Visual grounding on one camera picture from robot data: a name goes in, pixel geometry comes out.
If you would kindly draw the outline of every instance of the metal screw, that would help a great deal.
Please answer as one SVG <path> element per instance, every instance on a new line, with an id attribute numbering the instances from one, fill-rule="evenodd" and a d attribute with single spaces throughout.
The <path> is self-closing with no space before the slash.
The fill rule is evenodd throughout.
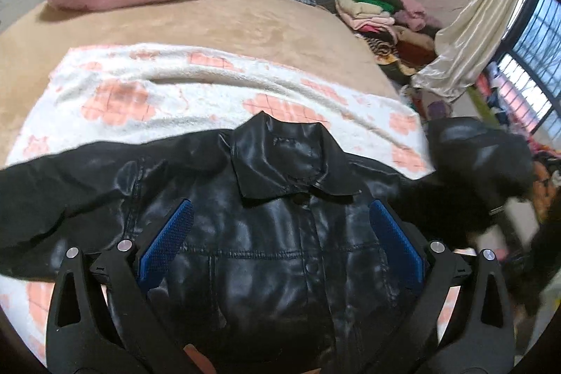
<path id="1" fill-rule="evenodd" d="M 74 258 L 75 256 L 78 255 L 78 253 L 79 253 L 79 250 L 78 250 L 77 247 L 71 247 L 71 248 L 69 248 L 68 251 L 66 251 L 66 256 L 68 258 Z"/>
<path id="2" fill-rule="evenodd" d="M 442 244 L 440 241 L 433 241 L 432 243 L 430 243 L 430 248 L 438 254 L 444 252 L 444 244 Z"/>
<path id="3" fill-rule="evenodd" d="M 495 253 L 490 249 L 483 249 L 483 256 L 487 260 L 495 260 Z"/>
<path id="4" fill-rule="evenodd" d="M 131 247 L 133 247 L 133 242 L 130 239 L 124 239 L 119 244 L 117 244 L 117 249 L 121 252 L 127 252 Z"/>

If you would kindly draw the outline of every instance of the beige cloth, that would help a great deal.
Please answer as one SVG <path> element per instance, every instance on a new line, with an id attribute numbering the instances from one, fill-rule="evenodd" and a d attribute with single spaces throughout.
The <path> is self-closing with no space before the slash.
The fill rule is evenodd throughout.
<path id="1" fill-rule="evenodd" d="M 489 64 L 518 0 L 470 0 L 458 18 L 438 32 L 438 58 L 411 79 L 448 102 L 460 97 Z"/>
<path id="2" fill-rule="evenodd" d="M 366 43 L 334 15 L 293 0 L 194 0 L 96 13 L 41 4 L 0 34 L 0 163 L 69 48 L 140 42 L 216 48 L 398 98 Z"/>
<path id="3" fill-rule="evenodd" d="M 413 32 L 404 26 L 393 26 L 393 30 L 399 42 L 412 43 L 425 50 L 434 51 L 434 40 L 432 37 L 426 34 L 419 34 L 419 32 Z"/>
<path id="4" fill-rule="evenodd" d="M 354 2 L 353 0 L 338 0 L 340 7 L 350 16 L 364 19 L 364 15 L 380 15 L 382 7 L 379 5 L 369 4 L 368 2 Z"/>

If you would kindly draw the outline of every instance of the curtain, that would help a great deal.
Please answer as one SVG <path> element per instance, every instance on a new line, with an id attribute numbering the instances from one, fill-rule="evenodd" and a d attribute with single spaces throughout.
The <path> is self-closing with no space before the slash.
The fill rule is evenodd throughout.
<path id="1" fill-rule="evenodd" d="M 470 0 L 435 39 L 438 58 L 414 75 L 411 85 L 451 102 L 475 83 L 489 63 L 518 0 Z"/>

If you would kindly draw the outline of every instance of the blue textured pad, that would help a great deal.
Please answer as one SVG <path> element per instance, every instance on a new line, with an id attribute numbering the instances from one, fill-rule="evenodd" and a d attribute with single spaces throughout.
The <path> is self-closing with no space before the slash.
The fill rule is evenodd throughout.
<path id="1" fill-rule="evenodd" d="M 386 252 L 391 271 L 419 296 L 425 280 L 423 259 L 380 200 L 370 205 L 370 226 Z"/>
<path id="2" fill-rule="evenodd" d="M 193 226 L 193 205 L 184 200 L 140 259 L 137 283 L 144 293 L 160 285 Z"/>

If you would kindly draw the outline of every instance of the tan blanket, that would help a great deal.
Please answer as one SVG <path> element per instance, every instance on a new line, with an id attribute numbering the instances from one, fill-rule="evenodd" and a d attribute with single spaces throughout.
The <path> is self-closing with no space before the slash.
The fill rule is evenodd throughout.
<path id="1" fill-rule="evenodd" d="M 100 13 L 41 4 L 0 34 L 0 166 L 69 48 L 139 42 L 258 57 L 397 98 L 367 44 L 334 15 L 292 0 L 195 0 Z"/>

